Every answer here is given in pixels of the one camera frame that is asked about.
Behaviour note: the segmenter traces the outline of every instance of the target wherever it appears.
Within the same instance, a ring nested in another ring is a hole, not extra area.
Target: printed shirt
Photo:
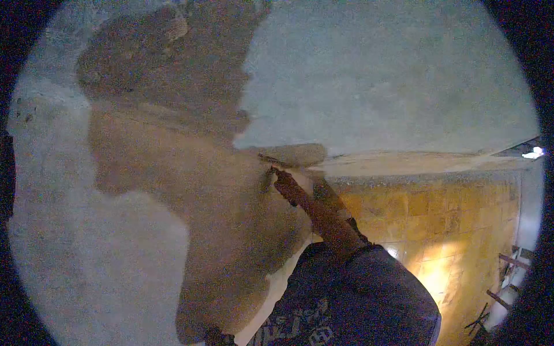
[[[383,247],[367,247],[333,267],[322,244],[304,251],[285,294],[248,346],[427,346],[436,341],[437,305]]]

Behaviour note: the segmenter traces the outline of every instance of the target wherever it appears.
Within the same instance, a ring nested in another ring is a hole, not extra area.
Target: gray concrete
[[[516,58],[476,1],[279,1],[247,60],[240,147],[468,153],[538,135]]]
[[[521,176],[520,222],[515,245],[534,250],[542,220],[545,172],[543,159],[533,162]]]

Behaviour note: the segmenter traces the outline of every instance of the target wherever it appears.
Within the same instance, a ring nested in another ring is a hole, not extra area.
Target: man
[[[341,219],[289,173],[276,173],[276,189],[303,208],[324,241],[302,253],[283,297],[248,346],[434,345],[441,316],[425,287],[381,245],[370,243],[354,218]],[[218,328],[206,340],[234,344]]]

